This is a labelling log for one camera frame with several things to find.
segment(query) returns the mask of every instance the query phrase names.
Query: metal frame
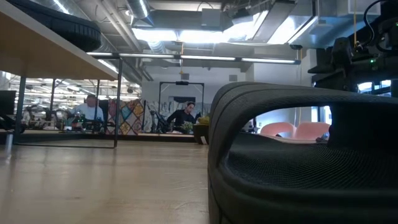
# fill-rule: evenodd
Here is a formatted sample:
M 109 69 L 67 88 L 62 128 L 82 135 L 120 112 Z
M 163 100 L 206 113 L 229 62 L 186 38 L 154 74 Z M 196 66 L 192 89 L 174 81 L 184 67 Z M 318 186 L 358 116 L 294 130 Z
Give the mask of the metal frame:
M 160 114 L 160 97 L 162 95 L 162 84 L 174 84 L 177 85 L 177 82 L 159 82 L 159 105 L 158 105 L 158 109 L 157 112 Z M 203 107 L 205 105 L 205 84 L 204 83 L 190 83 L 188 82 L 188 85 L 201 85 L 202 87 L 202 91 L 201 91 L 201 113 L 203 114 Z
M 300 65 L 301 60 L 282 59 L 282 58 L 246 58 L 246 57 L 220 57 L 220 56 L 202 56 L 202 55 L 173 55 L 173 54 L 145 54 L 145 53 L 109 53 L 109 52 L 88 52 L 93 57 L 102 56 L 103 59 L 115 57 L 132 58 L 156 58 L 156 59 L 176 59 L 176 60 L 209 60 L 224 62 L 250 62 L 250 63 L 278 63 L 286 65 Z
M 122 70 L 123 70 L 123 60 L 119 56 L 109 57 L 102 55 L 93 55 L 95 59 L 108 59 L 108 60 L 119 60 L 119 72 L 118 72 L 118 92 L 116 95 L 116 117 L 115 117 L 115 132 L 113 139 L 113 147 L 105 147 L 105 146 L 59 146 L 59 145 L 48 145 L 48 144 L 25 144 L 19 143 L 20 131 L 21 131 L 21 119 L 23 112 L 23 104 L 24 104 L 24 95 L 25 95 L 25 86 L 26 86 L 26 77 L 21 76 L 21 82 L 19 85 L 19 96 L 18 96 L 18 104 L 17 104 L 17 114 L 16 114 L 16 127 L 14 131 L 14 144 L 18 146 L 42 146 L 42 147 L 73 147 L 73 148 L 98 148 L 98 149 L 115 149 L 118 146 L 118 135 L 119 135 L 119 113 L 120 113 L 120 94 L 121 94 L 121 81 L 122 81 Z M 50 108 L 53 106 L 54 92 L 55 92 L 55 79 L 52 84 L 52 95 Z M 100 81 L 97 82 L 97 92 L 96 97 L 98 100 L 99 95 L 99 87 Z M 95 108 L 95 118 L 97 115 L 97 107 Z

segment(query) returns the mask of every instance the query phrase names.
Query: electronic equipment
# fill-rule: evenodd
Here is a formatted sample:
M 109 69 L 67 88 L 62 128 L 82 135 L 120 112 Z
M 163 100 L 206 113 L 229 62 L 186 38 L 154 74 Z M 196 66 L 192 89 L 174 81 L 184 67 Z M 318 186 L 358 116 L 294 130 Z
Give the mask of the electronic equipment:
M 359 83 L 398 79 L 398 17 L 380 22 L 377 33 L 366 17 L 369 9 L 381 1 L 388 0 L 375 1 L 364 12 L 365 24 L 371 31 L 367 41 L 352 47 L 349 38 L 340 37 L 324 50 L 323 60 L 308 71 L 316 74 L 312 77 L 315 87 L 358 92 Z M 372 46 L 378 49 L 377 54 L 369 53 Z
M 7 115 L 14 114 L 15 97 L 17 91 L 1 90 L 0 91 L 0 105 L 1 112 Z

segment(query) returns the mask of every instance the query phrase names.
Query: person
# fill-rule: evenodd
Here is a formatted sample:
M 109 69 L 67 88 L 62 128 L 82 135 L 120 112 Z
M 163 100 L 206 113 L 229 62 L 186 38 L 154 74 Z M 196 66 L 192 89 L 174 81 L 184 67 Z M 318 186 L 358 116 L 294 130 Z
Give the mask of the person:
M 95 106 L 97 106 L 97 118 L 100 118 L 101 121 L 104 121 L 104 113 L 102 109 L 97 105 L 97 98 L 95 95 L 88 95 L 86 98 L 86 103 L 80 104 L 74 109 L 70 110 L 69 113 L 75 114 L 80 112 L 80 114 L 84 114 L 87 120 L 96 120 L 95 118 Z
M 174 111 L 173 114 L 167 118 L 167 123 L 171 123 L 174 119 L 174 130 L 179 131 L 181 130 L 182 124 L 187 121 L 195 124 L 197 122 L 197 119 L 200 117 L 200 113 L 198 113 L 195 118 L 191 115 L 191 112 L 193 111 L 195 107 L 194 102 L 188 102 L 187 106 L 183 110 L 176 110 Z

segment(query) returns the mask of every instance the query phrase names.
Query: desk leg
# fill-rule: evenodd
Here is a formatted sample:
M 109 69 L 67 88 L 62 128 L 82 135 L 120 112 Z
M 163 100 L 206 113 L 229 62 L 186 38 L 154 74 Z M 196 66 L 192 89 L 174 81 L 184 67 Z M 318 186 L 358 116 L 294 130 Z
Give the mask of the desk leg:
M 116 97 L 116 117 L 114 119 L 115 127 L 114 127 L 114 142 L 113 147 L 118 146 L 118 134 L 119 134 L 119 113 L 120 113 L 120 92 L 122 85 L 122 70 L 123 70 L 123 61 L 119 59 L 119 73 L 118 73 L 118 93 Z
M 17 116 L 15 120 L 14 143 L 18 142 L 19 134 L 21 133 L 21 122 L 22 122 L 21 120 L 22 120 L 22 113 L 24 111 L 25 85 L 26 85 L 26 77 L 21 77 L 21 81 L 19 83 Z

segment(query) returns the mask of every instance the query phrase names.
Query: chair backrest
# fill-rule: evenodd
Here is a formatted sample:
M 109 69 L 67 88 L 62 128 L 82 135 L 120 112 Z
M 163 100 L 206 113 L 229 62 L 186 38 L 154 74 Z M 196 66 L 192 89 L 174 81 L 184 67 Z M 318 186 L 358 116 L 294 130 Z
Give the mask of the chair backrest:
M 268 136 L 276 136 L 279 133 L 292 133 L 292 136 L 295 134 L 296 127 L 289 122 L 276 122 L 267 124 L 261 128 L 260 134 L 268 135 Z
M 295 139 L 316 140 L 329 132 L 330 124 L 323 122 L 303 122 L 295 132 Z

